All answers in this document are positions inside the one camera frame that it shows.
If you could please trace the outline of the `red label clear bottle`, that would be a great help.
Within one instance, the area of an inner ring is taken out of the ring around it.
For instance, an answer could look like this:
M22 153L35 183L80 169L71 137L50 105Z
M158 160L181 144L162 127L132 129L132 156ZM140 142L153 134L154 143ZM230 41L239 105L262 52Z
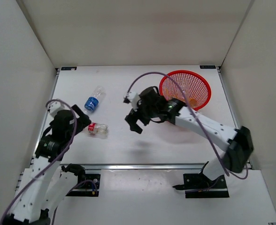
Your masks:
M90 137L106 139L108 136L108 125L92 122L87 127L87 133Z

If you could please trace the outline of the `blue label clear bottle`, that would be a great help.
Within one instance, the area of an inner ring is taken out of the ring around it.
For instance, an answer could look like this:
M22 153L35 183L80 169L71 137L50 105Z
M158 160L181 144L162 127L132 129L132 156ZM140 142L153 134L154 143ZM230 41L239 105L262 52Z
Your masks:
M103 99L106 96L106 90L103 86L97 86L91 96L87 99L86 103L84 104L84 109L87 114L93 113Z

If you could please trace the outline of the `orange plastic bottle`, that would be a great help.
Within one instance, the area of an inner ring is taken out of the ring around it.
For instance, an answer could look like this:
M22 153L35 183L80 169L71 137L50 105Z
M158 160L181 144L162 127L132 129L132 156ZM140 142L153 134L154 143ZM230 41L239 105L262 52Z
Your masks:
M190 104L191 108L198 107L198 101L194 98L189 98L189 104Z

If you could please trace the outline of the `clear plastic bottle white cap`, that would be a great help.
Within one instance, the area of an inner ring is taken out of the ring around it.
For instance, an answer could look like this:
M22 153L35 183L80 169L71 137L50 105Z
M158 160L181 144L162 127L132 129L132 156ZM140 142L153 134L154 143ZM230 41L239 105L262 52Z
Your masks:
M179 85L179 87L181 88L182 92L183 92L185 95L189 95L189 94L190 94L190 84L189 84L189 80L180 79L180 80L177 80L177 84Z

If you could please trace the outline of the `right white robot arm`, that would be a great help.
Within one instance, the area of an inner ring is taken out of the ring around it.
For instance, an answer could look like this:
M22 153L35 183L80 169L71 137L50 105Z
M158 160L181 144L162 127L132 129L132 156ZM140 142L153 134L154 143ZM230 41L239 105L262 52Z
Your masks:
M189 109L177 98L166 100L158 93L157 87L149 87L140 94L129 91L123 101L132 106L125 117L131 131L142 133L143 129L137 121L141 121L144 126L151 121L154 123L167 121L208 139L210 144L224 152L222 156L217 155L214 160L205 163L201 169L199 183L203 187L212 186L215 180L226 172L241 173L253 152L253 142L248 128L242 126L237 129L226 126Z

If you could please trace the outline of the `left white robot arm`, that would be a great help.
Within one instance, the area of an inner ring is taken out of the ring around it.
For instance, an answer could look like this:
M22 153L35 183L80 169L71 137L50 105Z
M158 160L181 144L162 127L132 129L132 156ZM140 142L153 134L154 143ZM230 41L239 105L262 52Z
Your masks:
M77 105L69 106L59 99L48 101L46 106L53 120L42 134L29 176L22 178L17 194L0 219L1 225L49 225L63 198L87 182L85 169L69 164L61 167L61 177L49 186L75 135L91 120Z

